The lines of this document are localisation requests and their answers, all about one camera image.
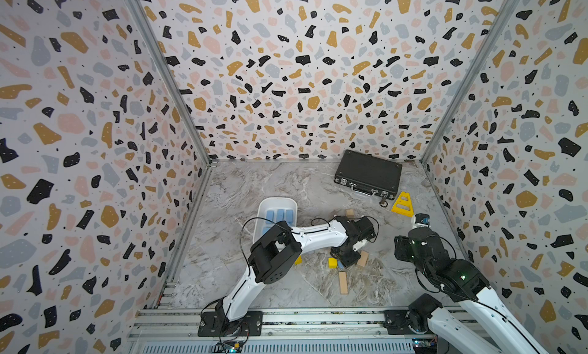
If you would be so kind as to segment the white rectangular tray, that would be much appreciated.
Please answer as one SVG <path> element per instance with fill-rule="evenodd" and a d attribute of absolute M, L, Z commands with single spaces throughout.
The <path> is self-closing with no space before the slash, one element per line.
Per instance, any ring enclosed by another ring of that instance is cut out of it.
<path fill-rule="evenodd" d="M 296 227 L 298 204 L 295 200 L 285 197 L 270 197 L 264 199 L 258 208 L 254 219 L 255 243 L 277 222 L 285 221 L 289 227 Z"/>

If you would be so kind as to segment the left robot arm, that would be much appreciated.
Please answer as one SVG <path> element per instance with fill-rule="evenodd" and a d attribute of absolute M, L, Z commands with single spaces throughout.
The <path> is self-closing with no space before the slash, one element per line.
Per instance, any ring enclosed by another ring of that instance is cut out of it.
<path fill-rule="evenodd" d="M 265 286 L 284 278 L 303 254 L 328 248 L 344 268 L 356 265 L 361 249 L 378 237 L 369 217 L 336 216 L 320 225 L 291 227 L 275 223 L 250 249 L 246 270 L 235 288 L 216 304 L 215 312 L 228 325 L 240 322 Z"/>

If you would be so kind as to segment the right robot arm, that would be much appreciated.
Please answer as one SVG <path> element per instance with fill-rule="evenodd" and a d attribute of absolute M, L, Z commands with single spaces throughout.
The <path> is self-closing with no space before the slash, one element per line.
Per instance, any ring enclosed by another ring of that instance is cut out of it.
<path fill-rule="evenodd" d="M 493 342 L 461 323 L 439 300 L 423 294 L 407 310 L 407 327 L 442 337 L 462 353 L 546 353 L 546 349 L 502 303 L 486 277 L 470 262 L 450 257 L 443 239 L 431 228 L 413 228 L 394 238 L 396 259 L 415 266 L 440 293 L 468 312 Z"/>

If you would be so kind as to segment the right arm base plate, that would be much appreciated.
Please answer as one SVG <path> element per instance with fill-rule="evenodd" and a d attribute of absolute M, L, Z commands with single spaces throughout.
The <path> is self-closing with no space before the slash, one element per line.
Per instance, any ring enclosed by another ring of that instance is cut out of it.
<path fill-rule="evenodd" d="M 430 335 L 429 329 L 415 329 L 409 318 L 408 309 L 384 311 L 383 327 L 388 335 Z"/>

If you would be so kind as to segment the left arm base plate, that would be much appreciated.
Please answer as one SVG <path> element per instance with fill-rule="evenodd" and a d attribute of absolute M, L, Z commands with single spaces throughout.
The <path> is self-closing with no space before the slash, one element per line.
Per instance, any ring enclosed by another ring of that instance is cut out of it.
<path fill-rule="evenodd" d="M 217 312 L 203 312 L 198 337 L 259 337 L 262 324 L 262 311 L 249 311 L 243 318 L 234 321 Z"/>

